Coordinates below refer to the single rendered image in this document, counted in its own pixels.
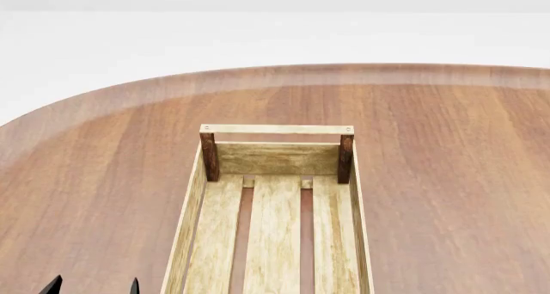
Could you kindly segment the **light wooden slatted tray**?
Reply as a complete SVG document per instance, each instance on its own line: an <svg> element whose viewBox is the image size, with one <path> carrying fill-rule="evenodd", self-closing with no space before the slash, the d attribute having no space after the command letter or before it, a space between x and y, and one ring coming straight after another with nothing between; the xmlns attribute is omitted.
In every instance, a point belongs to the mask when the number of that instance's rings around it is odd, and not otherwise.
<svg viewBox="0 0 550 294"><path fill-rule="evenodd" d="M243 294L301 290L301 197L314 290L375 294L351 126L203 125L160 294L228 293L242 193L253 203Z"/></svg>

